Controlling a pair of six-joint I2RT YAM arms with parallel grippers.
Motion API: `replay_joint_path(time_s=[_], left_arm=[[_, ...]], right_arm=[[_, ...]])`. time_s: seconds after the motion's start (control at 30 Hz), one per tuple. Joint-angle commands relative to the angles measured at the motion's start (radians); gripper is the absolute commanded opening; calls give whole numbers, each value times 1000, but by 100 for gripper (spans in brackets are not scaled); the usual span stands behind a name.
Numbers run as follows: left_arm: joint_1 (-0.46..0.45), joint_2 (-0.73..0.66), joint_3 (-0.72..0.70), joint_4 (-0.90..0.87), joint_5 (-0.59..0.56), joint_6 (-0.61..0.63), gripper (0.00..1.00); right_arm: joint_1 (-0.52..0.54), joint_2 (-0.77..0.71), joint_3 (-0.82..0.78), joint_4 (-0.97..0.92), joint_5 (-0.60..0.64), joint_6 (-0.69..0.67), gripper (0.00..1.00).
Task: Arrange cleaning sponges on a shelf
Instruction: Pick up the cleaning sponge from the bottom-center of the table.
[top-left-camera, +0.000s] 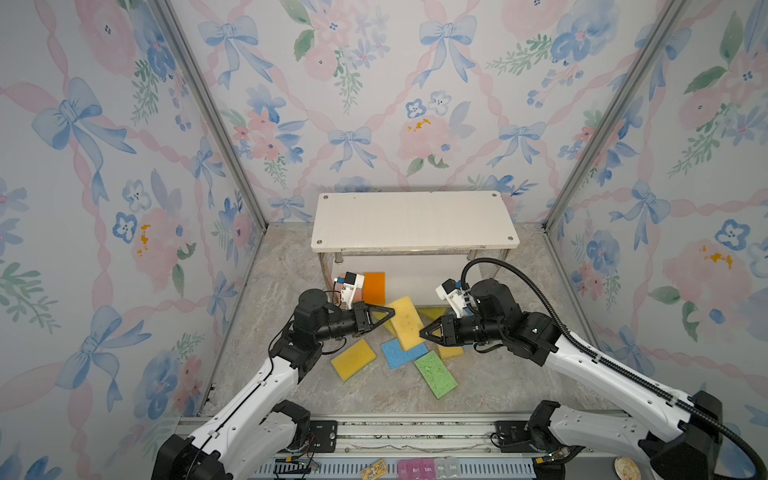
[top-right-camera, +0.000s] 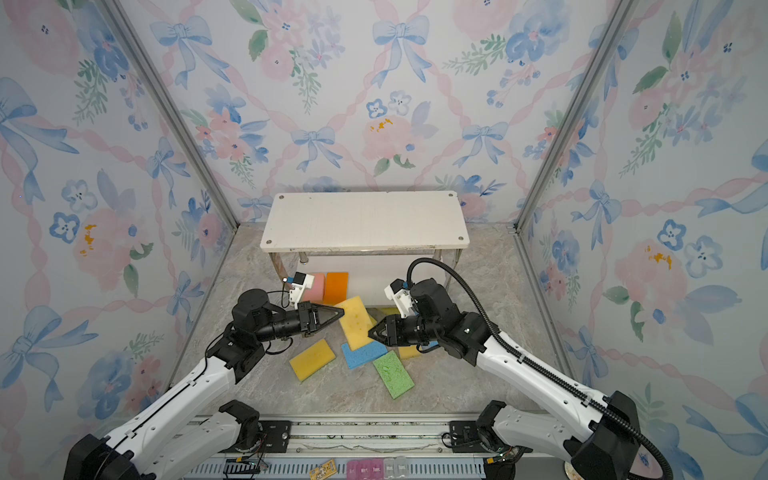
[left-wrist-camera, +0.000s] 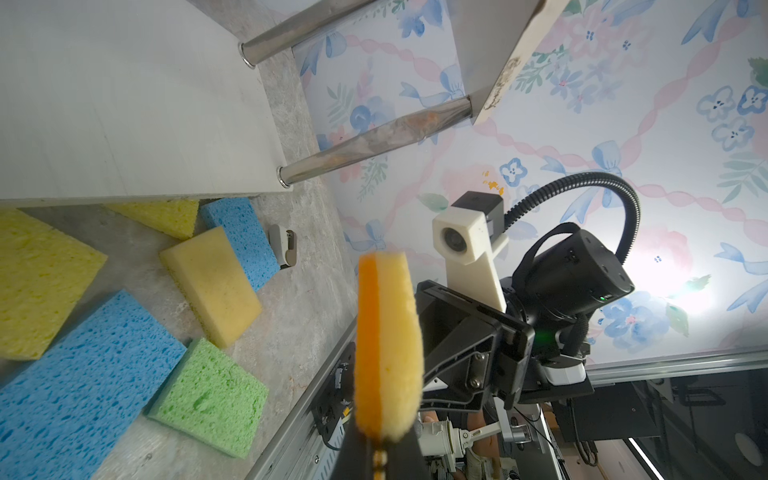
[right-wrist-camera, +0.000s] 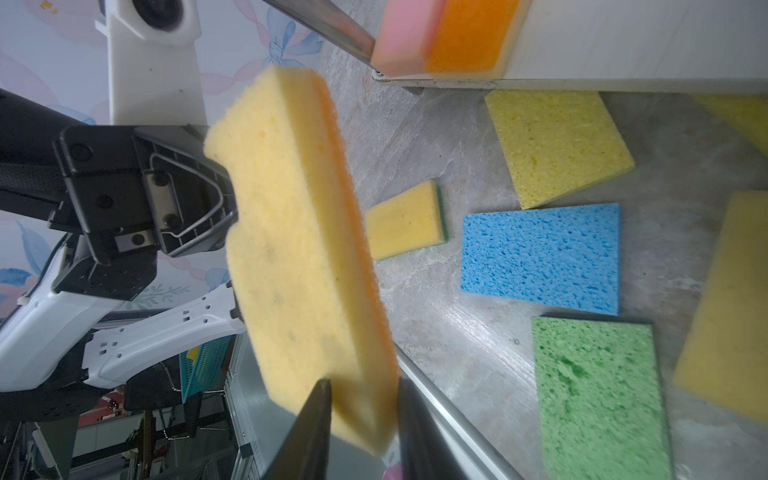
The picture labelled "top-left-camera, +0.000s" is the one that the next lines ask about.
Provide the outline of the dark yellow sponge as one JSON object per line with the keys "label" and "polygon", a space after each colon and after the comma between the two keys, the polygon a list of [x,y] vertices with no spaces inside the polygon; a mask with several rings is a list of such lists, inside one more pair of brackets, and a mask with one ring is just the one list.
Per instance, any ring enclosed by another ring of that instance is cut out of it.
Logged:
{"label": "dark yellow sponge", "polygon": [[438,346],[438,355],[443,361],[460,357],[463,354],[464,354],[464,350],[462,347],[444,347],[441,345]]}

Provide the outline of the yellow sponge bottom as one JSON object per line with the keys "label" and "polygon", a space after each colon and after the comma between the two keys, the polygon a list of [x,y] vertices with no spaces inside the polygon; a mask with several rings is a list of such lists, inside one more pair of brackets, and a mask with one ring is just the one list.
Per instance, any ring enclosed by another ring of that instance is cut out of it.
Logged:
{"label": "yellow sponge bottom", "polygon": [[424,339],[420,336],[420,330],[424,328],[424,324],[412,300],[403,297],[386,304],[386,307],[393,309],[395,315],[384,327],[396,337],[401,350],[409,351],[422,345]]}

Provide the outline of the blue sponge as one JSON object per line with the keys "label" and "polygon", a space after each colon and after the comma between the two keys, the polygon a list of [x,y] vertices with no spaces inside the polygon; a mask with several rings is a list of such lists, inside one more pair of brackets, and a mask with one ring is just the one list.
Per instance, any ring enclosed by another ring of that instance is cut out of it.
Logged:
{"label": "blue sponge", "polygon": [[405,351],[401,348],[398,340],[391,340],[382,344],[381,349],[387,364],[392,370],[414,362],[428,354],[428,350],[424,344],[419,344],[410,350]]}

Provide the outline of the green sponge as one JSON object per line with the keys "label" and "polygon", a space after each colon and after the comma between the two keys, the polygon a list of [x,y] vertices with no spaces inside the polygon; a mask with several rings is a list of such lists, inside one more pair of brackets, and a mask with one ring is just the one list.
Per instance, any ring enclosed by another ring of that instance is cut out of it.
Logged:
{"label": "green sponge", "polygon": [[436,399],[457,388],[458,382],[434,351],[418,358],[414,364]]}

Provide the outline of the white two-tier shelf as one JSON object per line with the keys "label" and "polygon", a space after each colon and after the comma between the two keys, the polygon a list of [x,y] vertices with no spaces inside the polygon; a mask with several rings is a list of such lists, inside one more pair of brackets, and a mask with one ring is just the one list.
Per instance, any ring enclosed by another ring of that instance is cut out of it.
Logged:
{"label": "white two-tier shelf", "polygon": [[324,193],[311,238],[328,286],[348,272],[381,273],[386,301],[417,306],[440,305],[437,286],[468,261],[519,244],[496,191]]}

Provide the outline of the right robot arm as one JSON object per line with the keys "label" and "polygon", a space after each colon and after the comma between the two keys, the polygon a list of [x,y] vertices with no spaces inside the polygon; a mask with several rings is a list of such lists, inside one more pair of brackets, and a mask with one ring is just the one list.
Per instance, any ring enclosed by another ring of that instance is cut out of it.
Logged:
{"label": "right robot arm", "polygon": [[554,454],[561,449],[613,453],[649,466],[663,479],[712,479],[722,436],[691,413],[719,416],[721,403],[706,393],[688,396],[613,362],[555,319],[521,309],[507,286],[482,280],[463,290],[448,279],[436,289],[451,310],[424,327],[421,338],[439,346],[491,343],[515,356],[561,373],[624,411],[611,417],[543,400],[522,430],[502,443],[526,443]]}

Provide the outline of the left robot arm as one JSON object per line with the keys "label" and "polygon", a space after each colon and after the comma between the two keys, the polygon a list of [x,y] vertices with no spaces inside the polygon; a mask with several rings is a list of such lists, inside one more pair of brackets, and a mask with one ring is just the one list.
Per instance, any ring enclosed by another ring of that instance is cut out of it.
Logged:
{"label": "left robot arm", "polygon": [[153,479],[248,479],[275,454],[311,444],[310,413],[287,397],[323,353],[323,343],[370,332],[395,316],[389,307],[354,302],[343,310],[310,289],[276,335],[252,380],[189,436],[161,446]]}

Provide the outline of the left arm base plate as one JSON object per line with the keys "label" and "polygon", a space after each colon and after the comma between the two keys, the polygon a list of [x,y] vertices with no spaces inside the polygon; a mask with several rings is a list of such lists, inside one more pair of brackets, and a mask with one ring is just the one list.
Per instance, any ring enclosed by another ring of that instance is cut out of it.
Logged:
{"label": "left arm base plate", "polygon": [[297,426],[283,453],[334,453],[339,423],[335,420],[309,420]]}

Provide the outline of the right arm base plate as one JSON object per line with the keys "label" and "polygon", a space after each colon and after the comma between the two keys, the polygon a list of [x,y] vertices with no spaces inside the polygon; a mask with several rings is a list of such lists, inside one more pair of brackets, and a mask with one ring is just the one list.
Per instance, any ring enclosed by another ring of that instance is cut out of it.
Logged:
{"label": "right arm base plate", "polygon": [[548,430],[530,430],[526,421],[496,421],[489,435],[491,443],[503,453],[541,453],[543,455],[578,455],[583,446],[565,445]]}

